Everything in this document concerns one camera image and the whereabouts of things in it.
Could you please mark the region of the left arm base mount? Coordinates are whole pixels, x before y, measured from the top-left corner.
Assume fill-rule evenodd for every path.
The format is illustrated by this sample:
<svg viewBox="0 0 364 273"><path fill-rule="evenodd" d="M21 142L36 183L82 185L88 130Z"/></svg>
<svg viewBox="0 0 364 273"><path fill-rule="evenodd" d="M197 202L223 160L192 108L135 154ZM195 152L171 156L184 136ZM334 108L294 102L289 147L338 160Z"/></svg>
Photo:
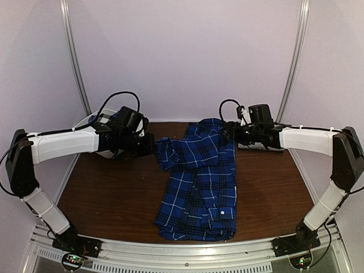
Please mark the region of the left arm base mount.
<svg viewBox="0 0 364 273"><path fill-rule="evenodd" d="M98 258L102 242L99 239L78 234L73 224L61 234L49 228L47 235L53 235L52 247L65 251L61 258L62 267L68 272L79 270L89 258Z"/></svg>

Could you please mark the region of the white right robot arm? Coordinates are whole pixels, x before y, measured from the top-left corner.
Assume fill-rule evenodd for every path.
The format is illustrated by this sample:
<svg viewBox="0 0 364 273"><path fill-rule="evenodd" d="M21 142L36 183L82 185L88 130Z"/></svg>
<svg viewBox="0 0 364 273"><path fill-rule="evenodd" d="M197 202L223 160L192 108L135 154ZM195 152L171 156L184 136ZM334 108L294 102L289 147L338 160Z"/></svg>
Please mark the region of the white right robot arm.
<svg viewBox="0 0 364 273"><path fill-rule="evenodd" d="M298 224L298 234L292 237L291 245L297 251L305 250L313 242L313 233L355 192L353 187L363 174L363 148L350 126L320 129L268 121L246 125L228 122L225 130L230 139L244 146L258 143L265 149L300 150L332 158L327 189Z"/></svg>

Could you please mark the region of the blue plaid long sleeve shirt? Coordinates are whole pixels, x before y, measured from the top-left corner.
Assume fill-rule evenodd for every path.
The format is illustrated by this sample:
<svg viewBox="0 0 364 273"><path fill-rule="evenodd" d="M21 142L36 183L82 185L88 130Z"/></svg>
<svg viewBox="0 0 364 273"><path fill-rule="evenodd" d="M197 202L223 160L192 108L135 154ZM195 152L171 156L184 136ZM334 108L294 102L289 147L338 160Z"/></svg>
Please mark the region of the blue plaid long sleeve shirt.
<svg viewBox="0 0 364 273"><path fill-rule="evenodd" d="M155 157L169 179L155 218L170 241L225 241L236 234L235 143L217 118L190 123L183 139L162 138Z"/></svg>

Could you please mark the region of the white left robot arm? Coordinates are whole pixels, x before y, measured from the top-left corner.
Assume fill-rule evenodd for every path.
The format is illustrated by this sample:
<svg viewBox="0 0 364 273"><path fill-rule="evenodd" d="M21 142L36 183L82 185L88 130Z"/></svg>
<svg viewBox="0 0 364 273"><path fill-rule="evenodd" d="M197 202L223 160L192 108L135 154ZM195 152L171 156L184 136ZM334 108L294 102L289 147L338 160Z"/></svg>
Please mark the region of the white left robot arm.
<svg viewBox="0 0 364 273"><path fill-rule="evenodd" d="M6 161L9 194L24 201L54 232L60 244L75 253L82 246L81 238L70 220L41 190L34 165L73 154L120 151L138 158L154 150L155 137L143 127L132 131L117 122L97 122L54 134L28 134L19 129L2 158Z"/></svg>

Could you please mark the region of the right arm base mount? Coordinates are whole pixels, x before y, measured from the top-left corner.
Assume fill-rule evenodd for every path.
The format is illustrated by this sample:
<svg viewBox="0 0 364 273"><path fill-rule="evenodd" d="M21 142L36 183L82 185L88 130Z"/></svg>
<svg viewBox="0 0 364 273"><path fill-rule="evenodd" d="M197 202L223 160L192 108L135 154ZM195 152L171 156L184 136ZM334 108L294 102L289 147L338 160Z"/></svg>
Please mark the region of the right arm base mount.
<svg viewBox="0 0 364 273"><path fill-rule="evenodd" d="M291 266L296 270L307 270L313 263L312 249L321 246L317 230L312 231L301 221L296 233L286 237L276 237L272 241L276 257L289 256Z"/></svg>

